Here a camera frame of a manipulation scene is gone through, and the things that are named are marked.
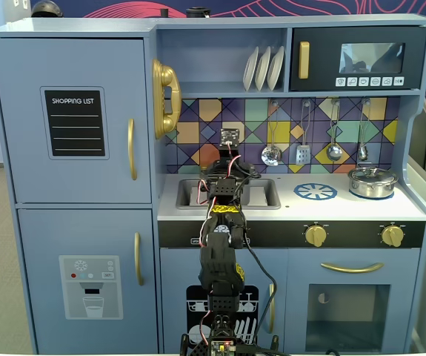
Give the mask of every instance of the silver pot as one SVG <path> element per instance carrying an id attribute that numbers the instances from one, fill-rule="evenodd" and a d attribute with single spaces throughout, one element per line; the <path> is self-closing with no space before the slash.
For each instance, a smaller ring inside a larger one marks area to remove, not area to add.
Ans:
<path id="1" fill-rule="evenodd" d="M 374 167 L 354 168 L 347 176 L 350 178 L 350 192 L 368 199 L 389 197 L 399 180 L 394 173 Z"/>

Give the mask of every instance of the blue cabinet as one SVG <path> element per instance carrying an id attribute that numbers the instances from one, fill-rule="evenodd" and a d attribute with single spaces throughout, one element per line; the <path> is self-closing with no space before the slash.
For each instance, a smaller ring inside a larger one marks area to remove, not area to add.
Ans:
<path id="1" fill-rule="evenodd" d="M 291 249 L 285 352 L 404 352 L 419 253 Z"/>
<path id="2" fill-rule="evenodd" d="M 272 336 L 284 340 L 285 295 L 287 284 L 286 249 L 255 249 L 267 271 L 276 279 L 279 288 L 274 304 L 259 330 L 259 345 L 270 347 Z M 162 249 L 162 302 L 164 352 L 178 353 L 182 334 L 188 333 L 194 346 L 201 340 L 199 320 L 207 313 L 207 295 L 199 284 L 199 249 Z M 270 296 L 270 280 L 257 266 L 247 249 L 236 251 L 237 262 L 245 272 L 246 289 L 241 295 L 236 334 L 246 343 L 252 334 Z M 209 333 L 207 321 L 204 333 Z"/>
<path id="3" fill-rule="evenodd" d="M 141 39 L 0 39 L 17 202 L 151 202 L 144 68 Z"/>
<path id="4" fill-rule="evenodd" d="M 19 210 L 40 354 L 155 354 L 150 210 Z"/>

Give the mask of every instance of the microwave handle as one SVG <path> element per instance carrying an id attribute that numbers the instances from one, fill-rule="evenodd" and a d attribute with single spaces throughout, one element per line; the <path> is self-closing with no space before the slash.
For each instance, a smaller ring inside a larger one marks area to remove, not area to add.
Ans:
<path id="1" fill-rule="evenodd" d="M 310 69 L 310 43 L 300 42 L 299 78 L 308 79 L 309 69 Z"/>

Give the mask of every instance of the sink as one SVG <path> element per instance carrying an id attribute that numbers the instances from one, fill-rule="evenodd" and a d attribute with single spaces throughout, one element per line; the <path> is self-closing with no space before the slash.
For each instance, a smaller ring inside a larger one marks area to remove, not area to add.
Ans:
<path id="1" fill-rule="evenodd" d="M 205 209 L 204 205 L 196 203 L 198 197 L 198 180 L 183 179 L 178 186 L 176 196 L 177 209 Z M 206 192 L 201 193 L 199 200 L 206 199 Z M 275 182 L 271 179 L 252 179 L 244 187 L 241 195 L 241 205 L 244 210 L 273 210 L 280 208 L 280 199 Z"/>

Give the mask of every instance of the robotic arm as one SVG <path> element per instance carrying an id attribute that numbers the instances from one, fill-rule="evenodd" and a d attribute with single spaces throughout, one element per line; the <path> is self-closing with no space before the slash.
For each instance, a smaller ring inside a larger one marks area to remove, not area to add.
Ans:
<path id="1" fill-rule="evenodd" d="M 250 179 L 260 177 L 253 165 L 239 161 L 238 146 L 239 130 L 222 129 L 219 160 L 203 172 L 199 183 L 201 190 L 208 191 L 208 213 L 200 232 L 199 280 L 208 293 L 207 315 L 213 314 L 213 325 L 208 339 L 200 325 L 203 341 L 191 356 L 253 355 L 259 350 L 257 346 L 243 345 L 233 330 L 239 294 L 244 290 L 244 271 L 236 262 L 235 250 L 247 244 L 241 195 Z M 227 226 L 229 232 L 218 228 L 221 225 Z M 187 353 L 187 344 L 187 335 L 184 335 L 182 355 Z"/>

